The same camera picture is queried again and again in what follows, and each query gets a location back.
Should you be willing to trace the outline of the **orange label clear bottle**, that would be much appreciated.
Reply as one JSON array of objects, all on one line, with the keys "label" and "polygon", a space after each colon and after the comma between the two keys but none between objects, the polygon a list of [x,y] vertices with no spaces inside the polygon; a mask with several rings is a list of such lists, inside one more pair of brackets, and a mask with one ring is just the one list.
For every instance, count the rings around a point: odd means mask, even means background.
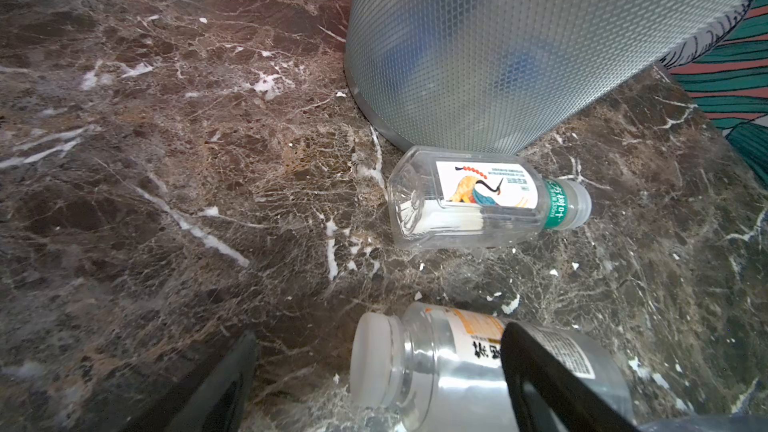
[{"label": "orange label clear bottle", "polygon": [[350,362],[352,401],[396,411],[403,431],[519,431],[501,362],[517,323],[629,422],[629,388],[611,355],[576,331],[412,303],[401,316],[365,313]]}]

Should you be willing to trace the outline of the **small bird label bottle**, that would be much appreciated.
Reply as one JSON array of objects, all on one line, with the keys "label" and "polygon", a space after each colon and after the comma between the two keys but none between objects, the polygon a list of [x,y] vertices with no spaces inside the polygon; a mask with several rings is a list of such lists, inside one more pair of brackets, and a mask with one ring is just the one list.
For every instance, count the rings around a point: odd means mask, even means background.
[{"label": "small bird label bottle", "polygon": [[544,178],[523,159],[414,146],[387,182],[394,244],[405,249],[507,247],[583,226],[587,189]]}]

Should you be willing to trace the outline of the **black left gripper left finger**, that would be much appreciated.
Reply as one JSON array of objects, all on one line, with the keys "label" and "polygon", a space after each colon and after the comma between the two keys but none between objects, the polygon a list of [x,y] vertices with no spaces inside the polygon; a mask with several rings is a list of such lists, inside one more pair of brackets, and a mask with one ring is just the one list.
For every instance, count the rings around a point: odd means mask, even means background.
[{"label": "black left gripper left finger", "polygon": [[257,339],[243,332],[130,419],[125,431],[237,431],[257,363]]}]

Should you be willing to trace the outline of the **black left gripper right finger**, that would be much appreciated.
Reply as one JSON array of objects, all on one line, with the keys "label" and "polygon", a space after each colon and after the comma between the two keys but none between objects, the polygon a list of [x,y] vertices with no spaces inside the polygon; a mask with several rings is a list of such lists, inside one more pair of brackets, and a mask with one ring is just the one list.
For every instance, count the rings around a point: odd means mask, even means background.
[{"label": "black left gripper right finger", "polygon": [[518,323],[509,323],[500,357],[520,431],[635,431]]}]

